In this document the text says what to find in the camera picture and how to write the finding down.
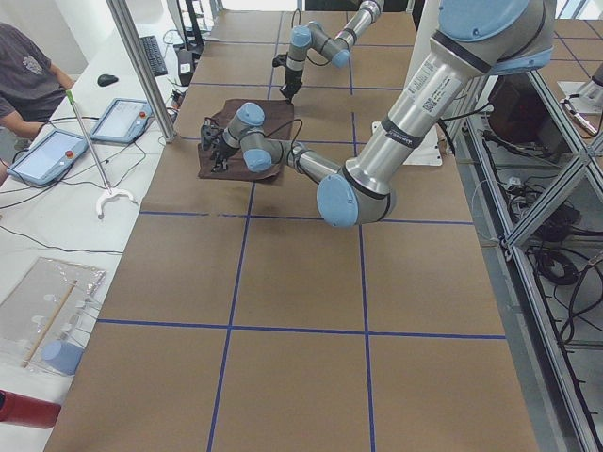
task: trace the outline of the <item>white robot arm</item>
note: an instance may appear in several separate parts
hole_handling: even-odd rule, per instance
[[[264,112],[242,106],[224,129],[226,153],[241,150],[251,171],[285,161],[318,184],[318,211],[329,224],[380,221],[394,208],[389,181],[467,82],[520,73],[550,60],[556,0],[441,0],[431,51],[362,152],[340,166],[302,143],[266,139]]]
[[[281,93],[289,102],[302,87],[303,66],[308,58],[308,50],[316,50],[337,68],[345,66],[350,61],[351,47],[381,16],[383,3],[384,0],[363,1],[358,12],[334,39],[329,38],[318,22],[299,25],[291,30],[289,51],[272,60],[274,68],[285,66],[285,83],[281,86]]]

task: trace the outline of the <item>gray shirt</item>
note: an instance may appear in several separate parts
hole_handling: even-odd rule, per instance
[[[26,121],[47,121],[65,97],[50,59],[15,27],[0,22],[0,118],[17,110]]]

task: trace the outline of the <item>black mouse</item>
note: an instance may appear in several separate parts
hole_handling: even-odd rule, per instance
[[[115,83],[119,80],[119,78],[117,78],[115,75],[111,75],[110,73],[101,73],[98,76],[98,80],[96,81],[96,83],[98,83],[99,87],[106,87],[107,85],[111,85],[112,83]]]

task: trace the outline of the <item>blue and white device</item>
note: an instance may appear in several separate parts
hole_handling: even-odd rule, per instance
[[[67,171],[87,148],[84,137],[55,129],[8,167],[8,174],[44,186]]]
[[[90,138],[104,143],[130,144],[142,135],[153,115],[146,101],[114,99],[90,132]]]

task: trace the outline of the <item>red can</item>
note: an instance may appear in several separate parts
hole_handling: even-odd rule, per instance
[[[0,390],[0,422],[50,428],[55,425],[59,412],[57,403]]]

